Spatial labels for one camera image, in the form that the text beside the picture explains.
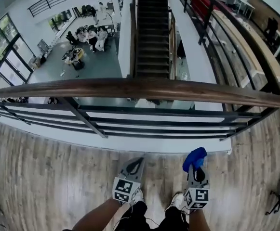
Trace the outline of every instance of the chair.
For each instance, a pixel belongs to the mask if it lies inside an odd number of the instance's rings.
[[[267,216],[267,215],[270,215],[272,212],[277,213],[277,212],[280,210],[280,194],[278,194],[278,193],[276,193],[276,192],[274,192],[274,191],[271,191],[271,192],[270,192],[270,195],[272,195],[272,194],[275,195],[275,196],[278,198],[278,201],[277,201],[277,203],[274,205],[274,207],[271,209],[271,211],[265,213],[266,216]]]

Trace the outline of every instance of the foot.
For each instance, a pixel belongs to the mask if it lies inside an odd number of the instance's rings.
[[[184,195],[181,192],[175,194],[170,206],[167,207],[166,210],[171,207],[176,207],[177,209],[181,210],[180,205],[182,204],[183,200],[184,200]]]
[[[143,193],[142,193],[141,190],[136,194],[136,196],[134,197],[134,199],[131,202],[131,205],[135,205],[139,201],[142,201],[142,202],[145,203],[145,200],[144,200],[144,197],[143,197]]]

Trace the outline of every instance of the cable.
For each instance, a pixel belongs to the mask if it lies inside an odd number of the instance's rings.
[[[153,223],[155,223],[158,227],[160,224],[157,224],[153,219],[150,219],[150,218],[146,218],[146,220],[151,220]]]

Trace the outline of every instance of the stair step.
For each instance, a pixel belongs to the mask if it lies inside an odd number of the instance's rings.
[[[154,47],[154,48],[161,48],[166,47],[169,48],[169,42],[167,41],[140,41],[138,44],[139,48],[145,47]]]
[[[138,23],[169,23],[168,17],[146,17],[146,16],[138,16]]]
[[[139,35],[161,35],[161,36],[168,36],[169,30],[168,29],[152,29],[152,28],[140,28]]]
[[[156,73],[136,73],[138,78],[169,78],[169,74],[156,74]]]
[[[139,28],[152,28],[152,29],[168,29],[168,23],[148,23],[148,22],[138,22]]]
[[[138,55],[137,62],[139,65],[142,63],[150,63],[149,65],[167,65],[169,64],[169,55]]]
[[[139,11],[138,12],[138,16],[139,17],[153,17],[153,18],[168,18],[168,12],[167,11],[164,11],[164,12],[153,12],[153,11],[150,11],[150,12],[143,12],[143,11]]]
[[[160,43],[164,43],[164,41],[166,41],[167,43],[169,43],[169,35],[149,35],[149,34],[145,34],[145,35],[139,35],[139,42],[160,42]]]
[[[139,0],[138,6],[168,7],[168,1]]]
[[[155,7],[155,6],[139,6],[138,7],[139,12],[169,12],[168,6],[164,7]]]
[[[138,69],[137,73],[148,73],[148,74],[168,74],[167,69]]]

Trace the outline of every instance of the table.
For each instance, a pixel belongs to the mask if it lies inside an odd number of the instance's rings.
[[[250,19],[251,14],[252,14],[253,11],[255,10],[255,7],[253,7],[250,3],[248,3],[247,1],[244,1],[244,0],[220,0],[220,1],[223,1],[223,2],[225,2],[226,4],[236,4],[236,3],[239,1],[239,2],[240,2],[240,6],[239,6],[239,8],[238,8],[238,12],[237,12],[237,13],[239,13],[240,8],[241,8],[241,5],[244,4],[244,5],[245,5],[245,9],[244,9],[244,11],[243,11],[243,13],[242,13],[244,16],[247,15],[248,9],[251,10],[248,19]]]
[[[265,75],[264,71],[257,60],[255,54],[251,50],[249,44],[246,42],[246,40],[243,38],[243,36],[240,34],[240,32],[234,27],[234,25],[230,22],[230,20],[221,12],[217,10],[213,10],[213,14],[218,19],[218,21],[223,25],[225,30],[229,33],[230,37],[234,40],[235,43],[240,45],[240,48],[244,51],[244,54],[247,56],[251,70],[250,74],[252,77],[256,76],[257,74]],[[265,42],[262,40],[262,38],[256,33],[256,31],[248,24],[248,31],[251,34],[251,36],[254,38],[258,46],[260,47],[263,55],[265,56],[270,68],[274,72],[275,76],[277,77],[277,80],[280,82],[280,65],[277,61],[277,59],[274,57],[268,46],[265,44]],[[250,82],[248,76],[241,81],[241,87],[244,88],[248,83]]]

